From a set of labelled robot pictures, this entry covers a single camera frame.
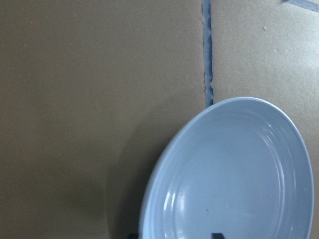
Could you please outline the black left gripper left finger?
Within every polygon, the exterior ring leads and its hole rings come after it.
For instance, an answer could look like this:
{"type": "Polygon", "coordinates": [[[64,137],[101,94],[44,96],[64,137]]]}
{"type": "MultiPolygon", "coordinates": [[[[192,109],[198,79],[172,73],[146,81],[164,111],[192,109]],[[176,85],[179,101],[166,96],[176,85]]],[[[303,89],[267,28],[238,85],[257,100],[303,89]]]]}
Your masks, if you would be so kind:
{"type": "Polygon", "coordinates": [[[138,233],[129,233],[127,236],[127,239],[138,239],[139,234],[138,233]]]}

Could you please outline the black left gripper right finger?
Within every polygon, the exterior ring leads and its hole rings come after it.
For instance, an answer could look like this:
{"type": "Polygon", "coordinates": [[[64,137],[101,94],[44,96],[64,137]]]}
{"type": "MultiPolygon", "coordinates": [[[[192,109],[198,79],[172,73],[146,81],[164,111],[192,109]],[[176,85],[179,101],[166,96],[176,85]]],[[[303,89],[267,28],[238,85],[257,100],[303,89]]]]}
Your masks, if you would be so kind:
{"type": "Polygon", "coordinates": [[[225,239],[223,233],[212,233],[211,237],[212,239],[225,239]]]}

